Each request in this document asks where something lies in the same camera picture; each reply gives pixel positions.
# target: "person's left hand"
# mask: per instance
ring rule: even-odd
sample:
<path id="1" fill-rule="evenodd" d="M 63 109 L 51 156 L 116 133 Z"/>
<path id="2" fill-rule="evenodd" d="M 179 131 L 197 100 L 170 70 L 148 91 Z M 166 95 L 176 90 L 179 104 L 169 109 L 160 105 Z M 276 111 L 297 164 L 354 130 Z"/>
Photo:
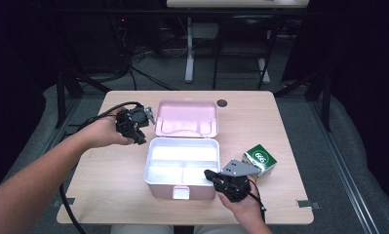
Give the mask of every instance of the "person's left hand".
<path id="1" fill-rule="evenodd" d="M 117 113 L 126 110 L 122 107 L 111 111 L 106 117 L 96 120 L 91 125 L 85 127 L 77 133 L 82 138 L 88 140 L 91 148 L 104 147 L 110 144 L 132 144 L 132 138 L 123 137 L 116 131 L 115 116 Z"/>

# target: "person's right hand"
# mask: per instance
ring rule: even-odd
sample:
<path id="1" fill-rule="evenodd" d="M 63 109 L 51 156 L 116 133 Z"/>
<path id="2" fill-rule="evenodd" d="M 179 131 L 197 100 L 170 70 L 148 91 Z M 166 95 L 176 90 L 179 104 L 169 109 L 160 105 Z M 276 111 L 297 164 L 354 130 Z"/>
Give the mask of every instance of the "person's right hand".
<path id="1" fill-rule="evenodd" d="M 132 138 L 123 137 L 116 131 L 115 116 L 126 110 L 125 107 L 113 110 L 108 116 L 96 120 L 75 135 L 80 136 L 89 143 L 90 148 L 104 147 L 110 144 L 132 144 Z"/>
<path id="2" fill-rule="evenodd" d="M 253 177 L 248 176 L 248 178 L 255 183 Z M 251 193 L 256 197 L 259 197 L 256 187 L 251 182 L 250 187 L 252 188 Z M 252 196 L 247 196 L 240 202 L 232 203 L 223 193 L 217 194 L 222 205 L 234 214 L 237 221 L 239 221 L 249 233 L 271 233 L 261 217 L 260 204 Z"/>

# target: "bento box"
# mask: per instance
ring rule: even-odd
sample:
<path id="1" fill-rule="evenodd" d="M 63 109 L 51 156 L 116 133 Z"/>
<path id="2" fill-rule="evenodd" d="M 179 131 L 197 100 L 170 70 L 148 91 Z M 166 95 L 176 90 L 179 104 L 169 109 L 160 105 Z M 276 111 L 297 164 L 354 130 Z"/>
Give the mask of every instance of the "bento box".
<path id="1" fill-rule="evenodd" d="M 165 199 L 212 199 L 204 170 L 219 172 L 217 108 L 208 100 L 162 100 L 157 109 L 144 179 L 152 195 Z"/>

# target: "small green package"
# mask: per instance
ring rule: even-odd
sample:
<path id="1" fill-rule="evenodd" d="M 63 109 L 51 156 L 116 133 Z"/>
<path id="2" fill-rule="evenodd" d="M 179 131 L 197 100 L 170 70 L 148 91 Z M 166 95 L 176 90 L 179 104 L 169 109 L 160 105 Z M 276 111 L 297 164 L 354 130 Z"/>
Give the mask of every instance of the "small green package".
<path id="1" fill-rule="evenodd" d="M 261 169 L 261 173 L 256 174 L 256 177 L 270 174 L 277 164 L 276 159 L 274 159 L 261 144 L 256 145 L 244 153 L 242 161 Z"/>

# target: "dark background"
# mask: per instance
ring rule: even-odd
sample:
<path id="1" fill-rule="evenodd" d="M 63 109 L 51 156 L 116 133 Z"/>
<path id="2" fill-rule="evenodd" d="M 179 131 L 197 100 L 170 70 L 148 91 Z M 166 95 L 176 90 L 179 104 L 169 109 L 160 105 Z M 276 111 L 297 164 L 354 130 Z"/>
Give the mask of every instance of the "dark background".
<path id="1" fill-rule="evenodd" d="M 303 79 L 324 68 L 330 58 L 337 61 L 331 72 L 332 94 L 358 128 L 370 171 L 389 195 L 389 0 L 368 3 L 373 7 L 357 1 L 311 0 L 309 12 L 331 10 L 349 18 L 304 20 L 283 80 Z M 105 18 L 90 20 L 98 26 L 85 34 L 69 32 L 69 19 L 56 24 L 61 35 L 71 33 L 72 47 L 63 48 L 49 22 L 26 10 L 31 5 L 0 1 L 0 181 L 39 123 L 46 104 L 42 93 L 56 83 L 61 69 L 79 64 L 116 71 L 123 65 L 112 35 L 101 33 L 109 32 Z M 95 50 L 100 56 L 88 56 L 75 43 L 99 45 Z M 77 57 L 68 55 L 72 52 Z"/>

